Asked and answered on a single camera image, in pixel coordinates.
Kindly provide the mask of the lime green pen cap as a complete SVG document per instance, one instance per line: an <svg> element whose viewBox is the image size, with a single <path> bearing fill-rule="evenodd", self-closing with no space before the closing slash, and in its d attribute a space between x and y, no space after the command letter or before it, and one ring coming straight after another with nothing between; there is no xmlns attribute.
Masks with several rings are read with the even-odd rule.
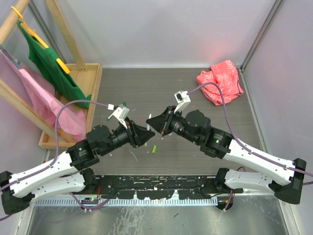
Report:
<svg viewBox="0 0 313 235"><path fill-rule="evenodd" d="M152 150L152 153L156 153L156 150L157 150L157 146L154 145L153 150Z"/></svg>

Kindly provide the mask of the white pen with lime end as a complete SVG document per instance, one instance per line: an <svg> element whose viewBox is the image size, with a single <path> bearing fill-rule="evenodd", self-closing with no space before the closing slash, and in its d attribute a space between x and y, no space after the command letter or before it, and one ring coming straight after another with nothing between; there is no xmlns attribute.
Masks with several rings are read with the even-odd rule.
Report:
<svg viewBox="0 0 313 235"><path fill-rule="evenodd" d="M151 117L152 117L152 114L149 113L148 119L150 119ZM147 124L146 129L147 129L148 131L150 131L150 125L149 125L149 124Z"/></svg>

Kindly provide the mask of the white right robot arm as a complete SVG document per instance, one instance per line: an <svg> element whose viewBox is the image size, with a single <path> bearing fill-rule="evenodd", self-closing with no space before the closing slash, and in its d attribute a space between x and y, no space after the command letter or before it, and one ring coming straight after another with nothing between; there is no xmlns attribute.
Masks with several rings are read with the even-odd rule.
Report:
<svg viewBox="0 0 313 235"><path fill-rule="evenodd" d="M300 203L307 164L303 159L286 160L256 149L232 134L212 127L210 118L199 110L183 117L181 112L175 112L175 106L168 106L162 114L146 122L163 136L176 133L199 146L209 157L236 162L254 170L240 173L219 169L214 181L218 192L246 188L271 192L286 203Z"/></svg>

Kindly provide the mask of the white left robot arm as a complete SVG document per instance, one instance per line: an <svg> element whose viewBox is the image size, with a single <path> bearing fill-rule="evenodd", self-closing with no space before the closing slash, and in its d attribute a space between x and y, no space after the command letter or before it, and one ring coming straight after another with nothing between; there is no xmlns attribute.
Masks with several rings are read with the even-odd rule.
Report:
<svg viewBox="0 0 313 235"><path fill-rule="evenodd" d="M54 194L92 194L99 183L91 166L99 163L99 157L130 144L140 147L155 133L135 124L132 120L110 131L97 125L86 138L62 152L59 156L30 170L0 174L1 202L4 213L12 215L28 208L30 204Z"/></svg>

